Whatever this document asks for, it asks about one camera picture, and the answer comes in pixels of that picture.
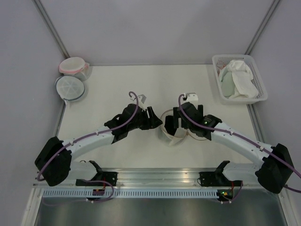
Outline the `beige mesh laundry bag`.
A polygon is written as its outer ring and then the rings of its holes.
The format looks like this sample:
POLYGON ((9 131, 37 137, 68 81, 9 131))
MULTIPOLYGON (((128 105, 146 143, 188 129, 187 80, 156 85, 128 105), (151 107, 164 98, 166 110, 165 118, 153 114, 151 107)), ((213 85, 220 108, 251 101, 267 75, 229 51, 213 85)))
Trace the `beige mesh laundry bag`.
POLYGON ((181 127, 181 119, 178 119, 179 127, 174 128, 173 124, 173 110, 167 110, 162 113, 160 120, 163 122, 158 128, 157 137, 168 147, 182 144, 188 137, 196 141, 206 141, 204 137, 197 137, 188 129, 181 127))

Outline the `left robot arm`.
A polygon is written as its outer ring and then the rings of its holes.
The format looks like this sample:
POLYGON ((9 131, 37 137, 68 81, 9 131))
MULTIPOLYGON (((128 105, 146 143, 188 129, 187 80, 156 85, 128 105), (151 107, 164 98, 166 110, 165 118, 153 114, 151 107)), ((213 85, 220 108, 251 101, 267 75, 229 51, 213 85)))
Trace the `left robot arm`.
POLYGON ((57 186, 65 180, 75 180, 76 185, 99 186, 103 180, 102 168, 93 160, 76 162, 80 156, 101 146, 112 145, 126 138, 135 129, 149 130, 162 125, 152 107, 141 108, 129 104, 120 114, 104 123, 96 131, 79 138, 60 140, 50 138, 35 160, 37 180, 57 186))

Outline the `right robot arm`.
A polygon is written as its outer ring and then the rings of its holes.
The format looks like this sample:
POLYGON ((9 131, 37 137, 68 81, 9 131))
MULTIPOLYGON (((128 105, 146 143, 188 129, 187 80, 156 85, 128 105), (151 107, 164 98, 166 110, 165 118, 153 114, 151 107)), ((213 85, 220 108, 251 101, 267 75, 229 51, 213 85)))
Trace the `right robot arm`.
POLYGON ((200 172, 201 186, 239 186, 242 182, 259 184, 269 192, 279 194, 288 189, 287 181, 294 166, 286 146, 272 146, 245 137, 221 119, 203 114, 203 106, 187 102, 174 107, 165 116, 165 130, 174 136, 184 132, 226 146, 247 158, 250 163, 238 164, 224 160, 214 171, 200 172))

